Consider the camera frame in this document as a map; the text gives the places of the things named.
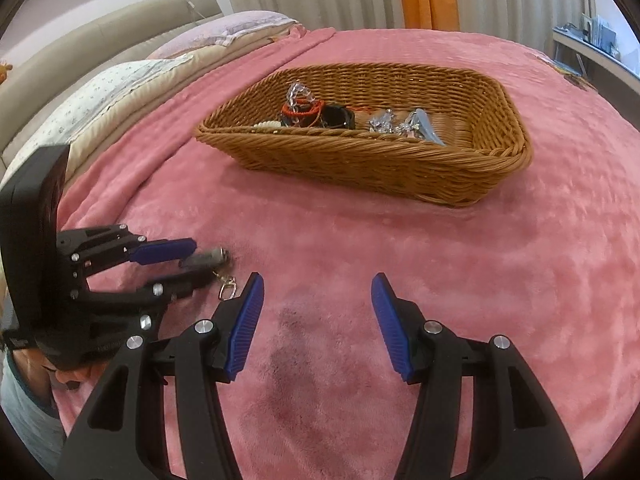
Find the left hand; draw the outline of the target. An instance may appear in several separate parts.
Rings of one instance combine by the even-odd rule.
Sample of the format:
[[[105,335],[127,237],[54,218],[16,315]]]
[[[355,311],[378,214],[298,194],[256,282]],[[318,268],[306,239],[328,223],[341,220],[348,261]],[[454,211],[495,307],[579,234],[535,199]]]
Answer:
[[[38,349],[26,349],[12,352],[18,374],[29,390],[40,400],[50,399],[52,384],[67,385],[71,382],[90,382],[98,379],[106,370],[108,363],[98,361],[76,370],[59,370]]]

